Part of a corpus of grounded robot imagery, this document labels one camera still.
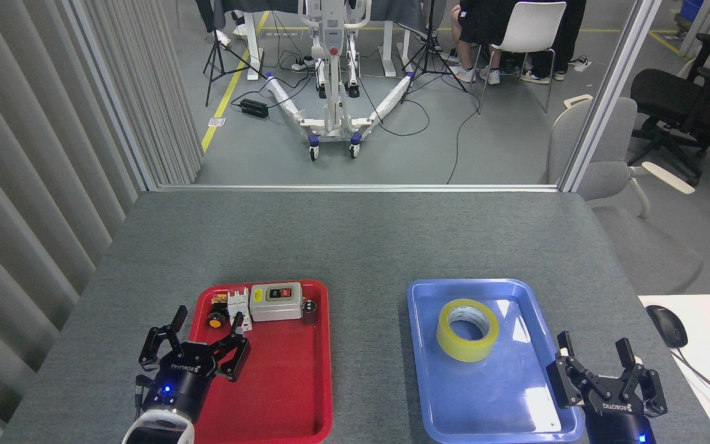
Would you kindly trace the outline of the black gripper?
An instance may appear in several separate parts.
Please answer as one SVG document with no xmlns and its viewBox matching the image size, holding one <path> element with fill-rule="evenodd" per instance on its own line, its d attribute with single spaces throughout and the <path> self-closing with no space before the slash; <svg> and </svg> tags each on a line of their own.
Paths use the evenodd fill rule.
<svg viewBox="0 0 710 444">
<path fill-rule="evenodd" d="M 568 331 L 557 335 L 555 360 L 547 365 L 550 390 L 559 408 L 586 403 L 591 443 L 656 443 L 648 417 L 667 413 L 659 373 L 634 356 L 629 339 L 615 342 L 622 374 L 598 377 L 575 357 Z M 604 398 L 604 391 L 611 398 Z"/>
<path fill-rule="evenodd" d="M 180 305 L 171 323 L 152 327 L 147 332 L 138 361 L 144 371 L 160 367 L 154 382 L 147 388 L 140 410 L 175 411 L 189 421 L 197 421 L 214 374 L 236 382 L 251 348 L 244 335 L 245 315 L 240 311 L 235 314 L 231 331 L 222 339 L 211 345 L 181 344 L 177 334 L 187 315 L 187 307 Z M 172 350 L 161 357 L 158 365 L 157 355 L 164 340 L 169 341 Z"/>
</svg>

